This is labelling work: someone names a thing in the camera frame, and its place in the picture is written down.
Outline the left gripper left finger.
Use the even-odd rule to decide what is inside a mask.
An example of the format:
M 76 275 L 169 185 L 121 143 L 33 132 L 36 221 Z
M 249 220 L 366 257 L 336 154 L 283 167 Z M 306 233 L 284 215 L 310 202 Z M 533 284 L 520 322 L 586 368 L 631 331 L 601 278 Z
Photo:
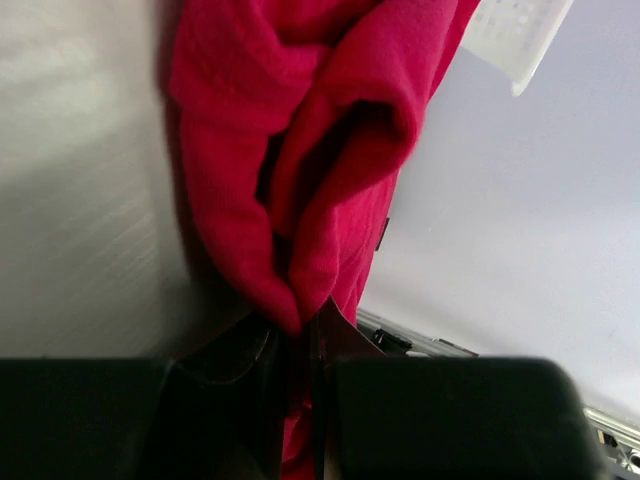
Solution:
M 283 336 L 252 314 L 181 359 L 5 358 L 5 479 L 276 479 Z

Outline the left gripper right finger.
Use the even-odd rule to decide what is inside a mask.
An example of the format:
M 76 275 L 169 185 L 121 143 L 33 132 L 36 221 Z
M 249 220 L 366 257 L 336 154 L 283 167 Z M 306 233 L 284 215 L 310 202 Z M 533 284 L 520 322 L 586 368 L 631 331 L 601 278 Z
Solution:
M 606 479 L 578 392 L 539 358 L 389 355 L 328 300 L 309 325 L 319 479 Z

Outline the red t-shirt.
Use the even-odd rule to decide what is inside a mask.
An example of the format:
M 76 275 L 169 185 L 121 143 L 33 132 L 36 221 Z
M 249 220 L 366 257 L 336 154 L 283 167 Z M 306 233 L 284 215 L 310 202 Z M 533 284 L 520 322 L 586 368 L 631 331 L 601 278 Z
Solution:
M 473 1 L 187 1 L 169 88 L 215 267 L 294 339 L 348 322 Z

